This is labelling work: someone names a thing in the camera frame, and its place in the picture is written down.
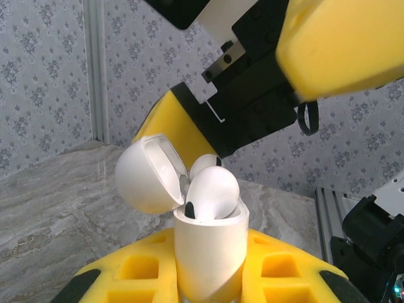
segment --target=yellow foam holder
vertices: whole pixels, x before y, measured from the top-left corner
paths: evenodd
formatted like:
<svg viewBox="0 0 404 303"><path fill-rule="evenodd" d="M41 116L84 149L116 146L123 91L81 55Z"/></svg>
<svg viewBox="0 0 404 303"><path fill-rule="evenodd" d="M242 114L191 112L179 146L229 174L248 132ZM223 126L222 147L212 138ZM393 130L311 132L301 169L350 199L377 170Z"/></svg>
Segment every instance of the yellow foam holder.
<svg viewBox="0 0 404 303"><path fill-rule="evenodd" d="M174 229L157 232L82 268L101 274L80 303L178 303ZM340 302L320 271L334 266L280 240L250 230L241 302Z"/></svg>
<svg viewBox="0 0 404 303"><path fill-rule="evenodd" d="M404 1L290 0L276 58L304 100L404 76Z"/></svg>
<svg viewBox="0 0 404 303"><path fill-rule="evenodd" d="M217 154L171 90L154 105L132 143L160 133L170 140L187 169L200 156Z"/></svg>

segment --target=floral wallpaper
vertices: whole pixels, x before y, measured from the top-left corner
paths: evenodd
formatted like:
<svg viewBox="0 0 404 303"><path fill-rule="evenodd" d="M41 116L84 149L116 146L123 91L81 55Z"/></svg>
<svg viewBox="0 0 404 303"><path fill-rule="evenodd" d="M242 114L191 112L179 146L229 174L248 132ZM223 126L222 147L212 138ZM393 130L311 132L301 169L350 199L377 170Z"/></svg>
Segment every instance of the floral wallpaper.
<svg viewBox="0 0 404 303"><path fill-rule="evenodd" d="M142 0L104 0L110 140L129 146L151 106L185 81L199 101L215 90L200 73L219 55L198 24L180 32ZM320 130L296 124L238 150L226 166L245 180L312 196L318 186L369 194L404 163L404 80L319 103Z"/></svg>
<svg viewBox="0 0 404 303"><path fill-rule="evenodd" d="M0 0L0 178L86 140L82 0Z"/></svg>

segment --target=earbud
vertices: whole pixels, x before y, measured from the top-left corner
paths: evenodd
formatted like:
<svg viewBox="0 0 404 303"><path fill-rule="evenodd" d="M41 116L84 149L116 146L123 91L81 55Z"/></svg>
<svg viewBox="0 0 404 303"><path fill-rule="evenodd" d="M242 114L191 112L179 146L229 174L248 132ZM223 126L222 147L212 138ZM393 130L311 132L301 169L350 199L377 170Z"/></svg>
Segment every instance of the earbud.
<svg viewBox="0 0 404 303"><path fill-rule="evenodd" d="M221 166L201 170L191 181L185 216L197 220L223 219L236 208L240 196L237 179Z"/></svg>
<svg viewBox="0 0 404 303"><path fill-rule="evenodd" d="M224 167L222 159L216 155L211 155L208 153L200 156L198 159L196 159L191 167L191 170L189 171L189 180L192 181L198 172L211 166Z"/></svg>

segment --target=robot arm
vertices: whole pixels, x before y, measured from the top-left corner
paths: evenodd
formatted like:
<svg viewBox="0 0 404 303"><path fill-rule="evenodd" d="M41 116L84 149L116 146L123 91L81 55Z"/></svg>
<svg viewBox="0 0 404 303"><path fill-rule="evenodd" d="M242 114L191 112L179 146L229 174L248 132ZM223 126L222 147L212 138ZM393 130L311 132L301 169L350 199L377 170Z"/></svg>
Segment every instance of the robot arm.
<svg viewBox="0 0 404 303"><path fill-rule="evenodd" d="M222 45L223 55L202 72L217 93L199 104L177 85L135 137L164 133L188 168L205 153L229 156L296 119L313 134L317 98L404 76L403 1L147 2L177 28L198 20Z"/></svg>

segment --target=black cable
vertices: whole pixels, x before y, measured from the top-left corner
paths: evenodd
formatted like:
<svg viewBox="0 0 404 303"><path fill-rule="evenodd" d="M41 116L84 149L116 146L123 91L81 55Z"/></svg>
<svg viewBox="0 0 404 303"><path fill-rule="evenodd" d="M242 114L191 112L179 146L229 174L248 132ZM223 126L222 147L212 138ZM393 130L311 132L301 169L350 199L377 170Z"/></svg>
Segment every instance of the black cable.
<svg viewBox="0 0 404 303"><path fill-rule="evenodd" d="M307 127L305 113L309 114L309 125ZM319 116L318 116L318 103L317 101L304 102L297 106L297 122L299 123L300 129L306 136L311 136L318 132L319 128Z"/></svg>

